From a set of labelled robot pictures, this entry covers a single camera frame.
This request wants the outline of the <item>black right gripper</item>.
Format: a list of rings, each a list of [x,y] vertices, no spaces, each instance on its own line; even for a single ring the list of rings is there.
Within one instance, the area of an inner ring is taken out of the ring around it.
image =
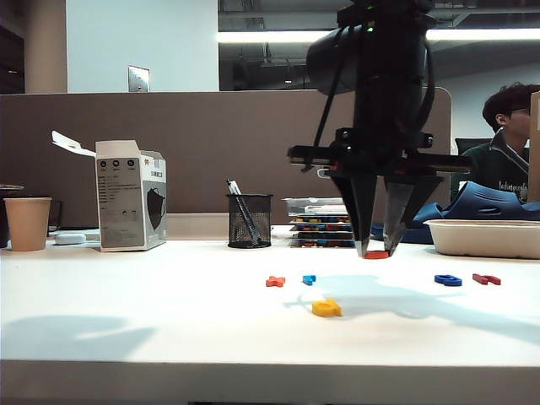
[[[327,96],[316,139],[288,151],[292,164],[328,166],[340,191],[354,231],[359,257],[370,241],[377,176],[384,176],[386,208],[383,240],[391,256],[406,228],[443,181],[440,172],[467,172],[468,157],[426,154],[433,136],[423,131],[435,100],[435,86],[426,89],[418,80],[371,78],[360,85],[335,83],[332,78],[313,82]],[[332,99],[354,92],[354,122],[341,127],[328,146],[319,144]]]

